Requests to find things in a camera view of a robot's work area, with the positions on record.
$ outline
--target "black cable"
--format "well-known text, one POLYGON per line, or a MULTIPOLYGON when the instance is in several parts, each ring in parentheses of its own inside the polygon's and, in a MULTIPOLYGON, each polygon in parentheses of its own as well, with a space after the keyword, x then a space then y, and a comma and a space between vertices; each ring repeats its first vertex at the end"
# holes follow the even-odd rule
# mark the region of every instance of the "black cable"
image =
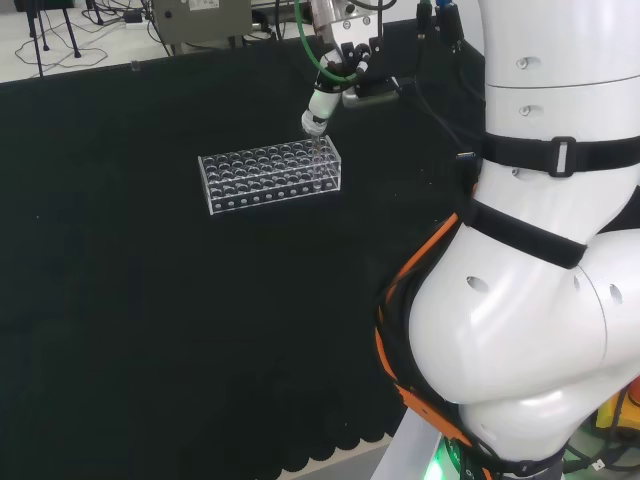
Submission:
POLYGON ((368 3, 363 3, 360 0, 349 0, 349 3, 353 3, 356 7, 364 8, 365 10, 375 10, 376 12, 382 12, 384 10, 389 10, 397 2, 398 2, 398 0, 391 0, 386 5, 374 6, 374 5, 370 5, 368 3))
POLYGON ((273 22, 275 23, 275 26, 276 26, 276 38, 278 39, 279 42, 281 42, 282 40, 284 40, 284 37, 282 36, 282 32, 280 31, 280 0, 276 0, 273 22))
POLYGON ((167 48, 167 45, 164 43, 164 40, 162 40, 162 36, 160 35, 160 32, 156 28, 154 15, 152 13, 153 5, 149 5, 149 3, 145 3, 145 2, 143 2, 142 5, 144 5, 145 10, 147 12, 147 16, 149 17, 149 23, 147 24, 147 33, 149 34, 149 37, 152 40, 154 40, 154 41, 156 41, 158 43, 161 43, 162 44, 162 48, 164 48, 164 51, 167 54, 167 57, 171 57, 172 55, 169 53, 169 49, 167 48), (153 27, 153 30, 156 32, 156 35, 158 35, 158 40, 153 38, 153 35, 151 35, 151 31, 149 30, 149 25, 151 25, 153 27))
POLYGON ((574 473, 579 470, 584 470, 586 468, 589 468, 591 464, 598 461, 604 454, 606 454, 606 452, 609 450, 609 445, 611 445, 611 443, 614 441, 615 433, 616 433, 616 430, 618 429, 618 424, 620 422, 620 415, 622 414, 622 406, 624 405, 624 399, 627 397, 627 392, 629 391, 630 387, 631 385, 627 385, 625 388, 623 388, 620 391, 620 394, 618 395, 618 401, 616 402, 616 408, 614 410, 613 420, 611 423, 611 427, 609 429, 609 435, 607 436, 607 439, 605 440, 602 448, 598 451, 598 453, 596 453, 592 457, 587 457, 586 455, 578 452, 578 450, 575 450, 572 447, 572 450, 574 450, 575 452, 578 452, 579 455, 574 453, 573 451, 571 453, 578 456, 580 460, 565 462, 564 467, 562 469, 563 473, 574 473))
POLYGON ((214 48, 214 47, 205 47, 205 46, 203 46, 203 45, 194 45, 193 43, 186 43, 186 42, 185 42, 185 45, 188 45, 188 46, 190 46, 191 48, 195 48, 195 49, 197 49, 197 50, 217 50, 217 49, 216 49, 216 48, 214 48))
MULTIPOLYGON (((64 43, 64 45, 65 45, 67 48, 72 49, 72 48, 67 44, 67 42, 65 42, 65 40, 64 40, 60 35, 58 35, 58 33, 55 31, 55 29, 56 29, 56 28, 59 28, 59 27, 61 27, 62 25, 66 25, 66 22, 63 22, 63 23, 61 23, 61 24, 59 24, 59 25, 56 25, 55 27, 52 27, 52 26, 51 26, 51 20, 49 19, 49 15, 47 14, 46 10, 42 10, 42 11, 45 13, 45 16, 47 17, 47 21, 49 22, 49 28, 48 28, 47 30, 45 30, 45 33, 46 33, 46 32, 49 32, 49 31, 53 32, 53 34, 54 34, 54 35, 56 35, 58 38, 60 38, 60 40, 62 40, 62 43, 64 43)), ((27 40, 26 42, 24 42, 24 43, 20 46, 20 48, 18 48, 15 52, 13 52, 13 53, 14 53, 14 55, 15 55, 16 57, 18 57, 18 59, 19 59, 22 63, 24 63, 25 65, 38 65, 38 63, 37 63, 37 62, 28 62, 27 60, 25 60, 24 58, 22 58, 22 57, 19 55, 19 52, 21 52, 21 51, 22 51, 22 49, 23 49, 25 46, 27 46, 29 43, 31 43, 31 42, 33 42, 33 41, 34 41, 34 39, 27 40)), ((81 52, 99 51, 99 52, 102 52, 102 53, 104 54, 104 57, 100 58, 99 60, 97 60, 97 61, 96 61, 96 62, 94 62, 94 63, 89 63, 89 64, 87 64, 87 63, 81 63, 81 64, 76 64, 76 65, 63 65, 63 64, 62 64, 62 62, 63 62, 64 60, 66 60, 66 58, 67 58, 67 57, 65 57, 65 58, 63 58, 62 60, 60 60, 59 62, 55 62, 55 63, 43 63, 43 64, 41 64, 41 65, 42 65, 43 67, 60 67, 60 68, 93 67, 93 66, 97 65, 98 63, 100 63, 100 62, 102 62, 102 61, 106 60, 106 59, 109 57, 109 54, 108 54, 107 52, 105 52, 104 50, 102 50, 101 48, 79 48, 78 50, 80 50, 81 52)))
POLYGON ((149 34, 149 37, 151 38, 151 40, 153 40, 154 42, 158 42, 158 43, 162 43, 160 40, 158 40, 157 38, 153 38, 153 35, 151 35, 151 30, 149 30, 151 28, 151 20, 149 20, 147 22, 147 33, 149 34))
POLYGON ((467 80, 467 76, 464 74, 464 68, 462 65, 462 49, 458 47, 453 55, 453 68, 458 82, 462 88, 469 93, 476 100, 485 103, 484 95, 476 90, 471 83, 467 80))

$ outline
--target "screw hole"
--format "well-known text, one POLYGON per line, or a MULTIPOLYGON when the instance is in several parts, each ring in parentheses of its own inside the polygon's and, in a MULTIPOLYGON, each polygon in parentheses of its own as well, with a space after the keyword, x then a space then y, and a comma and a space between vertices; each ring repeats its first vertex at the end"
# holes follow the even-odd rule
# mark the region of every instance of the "screw hole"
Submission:
POLYGON ((479 293, 487 293, 489 291, 489 285, 484 280, 477 277, 467 277, 467 283, 471 288, 479 293))
POLYGON ((622 292, 618 287, 616 287, 615 285, 609 286, 609 293, 611 293, 611 298, 613 299, 614 303, 622 305, 622 292))

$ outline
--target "black cloth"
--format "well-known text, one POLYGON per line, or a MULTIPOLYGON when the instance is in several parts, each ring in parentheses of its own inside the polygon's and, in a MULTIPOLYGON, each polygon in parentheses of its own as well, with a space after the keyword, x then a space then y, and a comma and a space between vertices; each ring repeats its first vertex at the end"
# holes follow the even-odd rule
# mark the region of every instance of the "black cloth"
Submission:
POLYGON ((404 102, 341 108, 341 192, 210 217, 197 156, 303 138, 313 68, 297 43, 140 67, 0 86, 0 477, 275 478, 393 433, 373 302, 451 213, 452 144, 404 102))

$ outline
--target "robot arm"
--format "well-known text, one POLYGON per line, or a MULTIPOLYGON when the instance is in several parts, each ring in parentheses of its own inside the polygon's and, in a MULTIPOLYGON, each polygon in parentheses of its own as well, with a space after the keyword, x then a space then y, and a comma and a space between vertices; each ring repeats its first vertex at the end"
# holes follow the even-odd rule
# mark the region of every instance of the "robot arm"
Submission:
MULTIPOLYGON (((380 49, 378 12, 348 0, 311 0, 311 8, 318 37, 334 47, 322 58, 323 67, 338 76, 356 73, 356 78, 361 78, 367 71, 369 58, 380 49)), ((321 135, 341 94, 354 84, 337 82, 319 72, 315 92, 302 115, 303 129, 310 135, 321 135)))

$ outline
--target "metal stand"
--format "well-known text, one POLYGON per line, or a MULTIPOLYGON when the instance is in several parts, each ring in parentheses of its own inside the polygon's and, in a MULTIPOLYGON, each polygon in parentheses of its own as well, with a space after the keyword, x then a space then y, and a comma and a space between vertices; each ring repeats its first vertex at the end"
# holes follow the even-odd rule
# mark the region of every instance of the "metal stand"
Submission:
POLYGON ((69 21, 69 14, 67 13, 67 9, 62 9, 62 14, 64 15, 64 21, 67 22, 67 28, 69 29, 69 36, 71 37, 71 44, 73 45, 73 56, 76 58, 80 58, 80 50, 78 50, 78 45, 76 44, 76 37, 73 36, 73 29, 71 28, 71 22, 69 21))
POLYGON ((95 0, 87 0, 85 3, 87 5, 87 10, 91 10, 93 8, 93 11, 96 12, 96 17, 98 18, 98 21, 96 23, 98 25, 104 25, 104 21, 100 16, 100 10, 98 9, 98 5, 96 5, 95 0))
POLYGON ((42 12, 44 11, 44 0, 40 0, 38 4, 37 14, 38 14, 38 22, 40 22, 40 31, 42 32, 42 49, 45 52, 49 51, 49 45, 47 45, 47 38, 44 36, 44 26, 42 25, 42 12))
POLYGON ((33 37, 33 45, 36 48, 36 58, 38 59, 38 72, 40 77, 44 77, 42 73, 42 59, 40 58, 40 48, 38 48, 38 35, 36 35, 36 22, 35 22, 35 0, 27 0, 27 20, 29 21, 29 33, 33 37))

